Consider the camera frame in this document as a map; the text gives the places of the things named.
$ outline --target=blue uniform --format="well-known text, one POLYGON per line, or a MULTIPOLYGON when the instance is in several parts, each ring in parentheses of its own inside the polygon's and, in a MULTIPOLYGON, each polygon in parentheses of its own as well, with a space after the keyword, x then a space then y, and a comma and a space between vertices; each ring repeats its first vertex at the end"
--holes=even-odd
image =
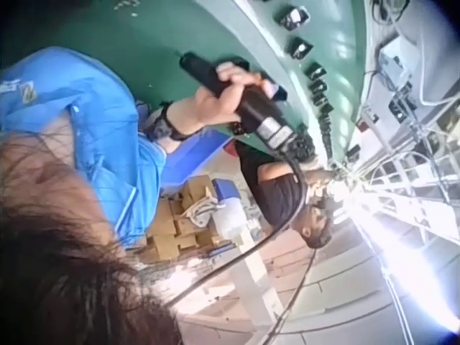
POLYGON ((40 50, 1 72, 2 134, 40 133, 65 109, 76 168, 129 247, 155 215, 166 154, 138 133, 127 86, 99 61, 61 47, 40 50))

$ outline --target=wristband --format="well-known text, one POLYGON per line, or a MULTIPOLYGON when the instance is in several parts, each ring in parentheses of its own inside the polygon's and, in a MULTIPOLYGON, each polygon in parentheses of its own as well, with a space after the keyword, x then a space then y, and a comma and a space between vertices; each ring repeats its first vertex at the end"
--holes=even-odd
POLYGON ((188 138, 192 137, 195 133, 192 134, 182 134, 171 124, 170 120, 167 119, 167 110, 170 108, 172 102, 161 102, 162 106, 160 115, 144 129, 144 133, 147 135, 147 138, 151 142, 154 142, 163 138, 171 138, 176 142, 184 142, 188 138))

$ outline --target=electric screwdriver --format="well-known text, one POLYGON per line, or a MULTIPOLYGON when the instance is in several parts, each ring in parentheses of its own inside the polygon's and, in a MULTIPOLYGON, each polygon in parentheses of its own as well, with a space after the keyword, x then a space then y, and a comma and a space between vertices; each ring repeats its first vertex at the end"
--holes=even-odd
MULTIPOLYGON (((216 68, 194 52, 187 52, 180 58, 180 67, 205 86, 216 97, 230 85, 219 79, 216 68)), ((281 155, 290 154, 291 144, 297 134, 283 119, 275 102, 258 86, 244 89, 241 103, 236 109, 245 128, 254 132, 272 151, 281 155)))

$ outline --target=hand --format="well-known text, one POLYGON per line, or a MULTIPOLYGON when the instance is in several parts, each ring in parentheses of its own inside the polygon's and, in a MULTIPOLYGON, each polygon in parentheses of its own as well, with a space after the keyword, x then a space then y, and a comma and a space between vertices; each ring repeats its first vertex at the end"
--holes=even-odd
POLYGON ((223 63, 216 71, 221 81, 230 81, 232 85, 219 98, 204 87, 196 91, 196 116, 204 126, 239 121, 235 111, 241 102, 245 86, 258 85, 269 98, 275 94, 274 86, 268 80, 263 80, 259 73, 247 72, 233 63, 223 63))

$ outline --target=man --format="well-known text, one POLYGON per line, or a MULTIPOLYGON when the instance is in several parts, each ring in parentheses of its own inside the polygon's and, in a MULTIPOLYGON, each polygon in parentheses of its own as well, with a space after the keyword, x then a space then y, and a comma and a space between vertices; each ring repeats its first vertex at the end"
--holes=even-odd
POLYGON ((258 82, 228 63, 217 72, 231 82, 219 99, 199 88, 139 125, 123 81, 78 52, 51 47, 2 71, 7 344, 181 344, 174 315, 142 293, 124 249, 155 215, 167 153, 205 126, 238 121, 245 85, 258 82))
MULTIPOLYGON (((277 161, 243 142, 235 141, 235 150, 241 172, 260 211, 272 228, 277 228, 287 221, 299 202, 300 189, 292 169, 286 162, 277 161)), ((310 248, 324 247, 331 240, 333 221, 328 199, 318 198, 314 193, 322 190, 332 177, 332 172, 326 170, 305 171, 311 197, 290 226, 310 248)))

